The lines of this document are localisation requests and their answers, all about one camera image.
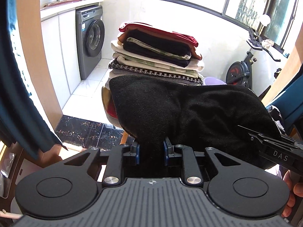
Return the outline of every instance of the silver bolt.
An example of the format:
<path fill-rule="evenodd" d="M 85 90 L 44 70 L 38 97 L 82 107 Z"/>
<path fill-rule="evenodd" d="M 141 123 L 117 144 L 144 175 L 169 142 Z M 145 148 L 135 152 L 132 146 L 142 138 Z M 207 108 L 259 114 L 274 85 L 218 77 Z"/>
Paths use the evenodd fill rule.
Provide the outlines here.
<path fill-rule="evenodd" d="M 199 177 L 189 177 L 186 181 L 190 184 L 198 184 L 201 183 L 202 179 Z"/>
<path fill-rule="evenodd" d="M 104 182 L 108 183 L 108 184 L 114 184 L 114 183 L 119 182 L 119 178 L 113 177 L 113 176 L 106 177 L 106 178 L 104 178 Z"/>

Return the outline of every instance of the finger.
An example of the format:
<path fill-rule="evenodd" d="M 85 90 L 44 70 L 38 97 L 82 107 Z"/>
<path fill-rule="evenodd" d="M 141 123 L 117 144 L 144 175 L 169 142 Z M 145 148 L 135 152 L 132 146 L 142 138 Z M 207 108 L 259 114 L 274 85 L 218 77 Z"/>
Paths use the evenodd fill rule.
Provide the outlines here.
<path fill-rule="evenodd" d="M 284 208 L 284 211 L 283 211 L 283 215 L 284 217 L 288 217 L 291 213 L 291 208 L 287 205 L 285 208 Z"/>
<path fill-rule="evenodd" d="M 303 197 L 303 183 L 297 183 L 294 186 L 294 193 L 299 197 Z"/>
<path fill-rule="evenodd" d="M 289 207 L 293 207 L 294 204 L 295 204 L 295 202 L 296 202 L 296 199 L 294 197 L 294 194 L 291 192 L 290 195 L 289 195 L 289 199 L 288 199 L 287 205 Z"/>
<path fill-rule="evenodd" d="M 289 174 L 289 170 L 286 172 L 284 178 L 283 178 L 284 182 L 286 182 L 289 190 L 292 190 L 292 181 L 290 179 L 290 174 Z"/>

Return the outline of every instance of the curtain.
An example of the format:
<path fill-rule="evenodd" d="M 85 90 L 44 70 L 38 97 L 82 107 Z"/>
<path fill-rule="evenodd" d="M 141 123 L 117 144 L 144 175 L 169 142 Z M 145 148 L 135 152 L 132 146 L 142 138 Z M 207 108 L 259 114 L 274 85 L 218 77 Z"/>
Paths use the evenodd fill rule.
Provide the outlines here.
<path fill-rule="evenodd" d="M 46 152 L 62 143 L 35 107 L 18 68 L 16 60 L 20 57 L 14 52 L 22 48 L 13 41 L 19 36 L 16 0 L 0 0 L 0 14 L 0 139 L 15 139 L 37 159 L 39 149 Z"/>

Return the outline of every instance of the gray ribbed panel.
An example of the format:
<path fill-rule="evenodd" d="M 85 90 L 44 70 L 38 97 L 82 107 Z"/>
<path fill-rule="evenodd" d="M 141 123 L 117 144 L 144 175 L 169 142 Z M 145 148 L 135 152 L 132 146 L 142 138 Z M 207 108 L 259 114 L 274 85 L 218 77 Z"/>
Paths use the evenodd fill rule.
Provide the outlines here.
<path fill-rule="evenodd" d="M 21 218 L 15 227 L 278 227 L 290 226 L 280 216 L 265 220 L 235 218 L 213 206 L 201 189 L 179 179 L 127 179 L 105 189 L 98 201 L 77 216 L 61 220 Z"/>

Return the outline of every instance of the white cabinet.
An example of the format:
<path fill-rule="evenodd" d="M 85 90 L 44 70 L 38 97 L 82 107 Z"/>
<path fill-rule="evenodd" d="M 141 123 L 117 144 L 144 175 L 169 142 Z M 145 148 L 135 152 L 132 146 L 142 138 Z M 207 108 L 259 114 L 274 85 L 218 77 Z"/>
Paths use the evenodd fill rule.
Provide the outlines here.
<path fill-rule="evenodd" d="M 75 18 L 75 10 L 59 15 L 63 63 L 71 93 L 74 92 L 78 84 L 81 82 L 76 44 Z"/>
<path fill-rule="evenodd" d="M 44 51 L 49 74 L 61 109 L 70 96 L 65 74 L 59 31 L 59 17 L 55 16 L 41 23 Z"/>

